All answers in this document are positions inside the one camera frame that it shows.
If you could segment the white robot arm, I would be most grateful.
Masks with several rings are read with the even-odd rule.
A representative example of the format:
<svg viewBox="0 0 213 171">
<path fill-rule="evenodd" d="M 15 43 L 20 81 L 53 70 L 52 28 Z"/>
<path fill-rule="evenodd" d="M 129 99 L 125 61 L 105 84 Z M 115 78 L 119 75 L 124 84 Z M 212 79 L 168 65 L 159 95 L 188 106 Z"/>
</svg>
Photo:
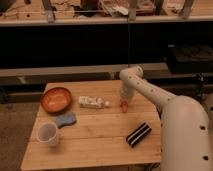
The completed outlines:
<svg viewBox="0 0 213 171">
<path fill-rule="evenodd" d="M 213 171 L 209 119 L 203 106 L 145 81 L 140 66 L 121 70 L 119 77 L 123 102 L 137 91 L 161 113 L 161 171 Z"/>
</svg>

